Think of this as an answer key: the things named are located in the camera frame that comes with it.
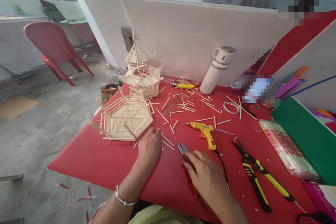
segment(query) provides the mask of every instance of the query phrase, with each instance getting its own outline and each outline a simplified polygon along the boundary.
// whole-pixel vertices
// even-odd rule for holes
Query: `red tabletop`
[[[168,84],[160,84],[160,89],[167,86],[158,97],[151,99],[154,109],[161,111],[162,106],[171,96],[169,102],[173,100],[172,95],[186,93],[190,102],[196,106],[196,112],[184,111],[182,113],[173,113],[171,117],[166,116],[169,122],[175,126],[173,135],[168,124],[162,125],[166,121],[155,110],[152,114],[154,121],[152,125],[161,132],[172,143],[175,151],[163,145],[164,151],[161,154],[159,164],[152,173],[148,183],[144,187],[140,199],[161,205],[163,207],[176,210],[199,219],[214,221],[199,207],[195,200],[194,193],[190,187],[190,178],[188,178],[185,169],[182,167],[183,157],[178,150],[176,143],[178,141],[190,150],[200,150],[206,152],[220,166],[219,157],[208,150],[206,139],[199,138],[200,132],[192,129],[185,123],[190,123],[199,119],[205,119],[216,116],[216,122],[222,122],[231,119],[230,122],[218,125],[219,129],[229,131],[235,134],[244,145],[246,150],[256,159],[259,159],[266,169],[284,186],[307,212],[316,211],[305,189],[301,185],[302,180],[292,177],[282,161],[278,157],[274,148],[261,131],[258,121],[254,120],[245,112],[241,115],[230,114],[223,108],[223,102],[229,101],[225,96],[228,95],[234,101],[238,101],[237,92],[229,88],[217,86],[210,97],[217,110],[223,110],[218,113],[201,102],[201,97],[191,95],[185,90],[169,87]],[[124,93],[128,90],[128,85],[122,87]],[[106,105],[115,99],[121,97],[117,92]],[[270,119],[270,112],[263,107],[256,109],[257,104],[247,105],[251,112],[258,116],[258,119]],[[180,111],[180,108],[174,108],[173,111]],[[96,124],[100,124],[100,110],[92,118]],[[204,123],[213,125],[213,120],[204,121]],[[242,207],[246,217],[251,224],[253,223],[296,223],[296,217],[302,213],[295,204],[288,202],[260,172],[256,172],[259,183],[265,193],[265,196],[272,208],[272,213],[265,213],[261,209],[257,197],[252,189],[250,181],[245,173],[241,163],[241,155],[231,143],[231,136],[225,133],[214,131],[212,133],[228,175],[231,193]],[[137,148],[133,149],[135,142],[109,141],[102,140],[102,135],[89,125],[86,125],[75,138],[62,150],[55,160],[48,166],[49,169],[63,173],[90,183],[115,190],[116,186],[125,178],[130,171],[133,163],[138,156]],[[303,218],[300,222],[314,223],[309,218]]]

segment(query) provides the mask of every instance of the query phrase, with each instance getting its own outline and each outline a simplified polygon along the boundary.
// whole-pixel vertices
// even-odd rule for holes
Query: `white board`
[[[202,81],[213,51],[231,46],[237,53],[220,86],[231,85],[295,25],[275,10],[171,0],[121,0],[138,45],[156,52],[162,74]]]
[[[274,75],[275,80],[284,79],[303,65],[310,69],[302,76],[307,81],[301,90],[314,83],[336,75],[336,20],[321,31]],[[295,95],[304,106],[336,111],[336,78],[309,88]]]
[[[130,27],[120,0],[84,0],[115,62],[126,67],[127,50],[121,27]]]

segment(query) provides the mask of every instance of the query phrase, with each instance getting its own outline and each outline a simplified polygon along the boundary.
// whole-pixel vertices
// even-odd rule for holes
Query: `ruler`
[[[176,107],[177,104],[180,104],[180,102],[182,102],[182,99],[187,97],[186,94],[182,93],[180,94],[174,101],[172,101],[164,110],[162,110],[162,114],[163,115],[168,115],[170,113],[170,111],[173,110],[173,108]]]

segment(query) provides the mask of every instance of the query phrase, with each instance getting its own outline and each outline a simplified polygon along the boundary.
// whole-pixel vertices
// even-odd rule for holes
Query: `pliers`
[[[295,199],[292,195],[290,195],[287,190],[280,185],[280,183],[265,169],[265,167],[260,163],[259,160],[252,157],[244,148],[242,143],[236,139],[238,144],[235,143],[235,141],[232,141],[232,143],[237,147],[237,149],[240,151],[242,156],[242,162],[243,166],[245,168],[245,171],[247,173],[248,178],[250,179],[250,182],[252,184],[252,187],[257,195],[258,201],[260,203],[261,208],[267,212],[271,213],[271,207],[269,206],[269,203],[265,197],[265,194],[263,190],[261,189],[261,186],[259,184],[259,181],[254,173],[254,171],[261,171],[262,174],[265,175],[265,177],[273,184],[273,186],[285,197],[286,200],[290,202],[295,202]]]

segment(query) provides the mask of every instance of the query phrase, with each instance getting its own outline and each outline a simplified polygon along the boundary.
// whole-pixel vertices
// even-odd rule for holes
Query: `concrete floor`
[[[84,205],[90,210],[89,201],[64,207],[87,196],[87,183],[46,169],[97,111],[95,98],[101,97],[100,88],[117,80],[113,75],[119,72],[108,70],[104,57],[85,62],[93,77],[83,67],[79,73],[67,62],[61,65],[75,87],[64,80],[59,82],[47,68],[21,85],[12,81],[0,86],[0,104],[19,96],[39,102],[13,120],[0,117],[0,176],[24,173],[20,182],[0,182],[0,222],[24,217],[27,224],[86,223]],[[91,185],[91,192],[97,198],[90,218],[112,191]]]

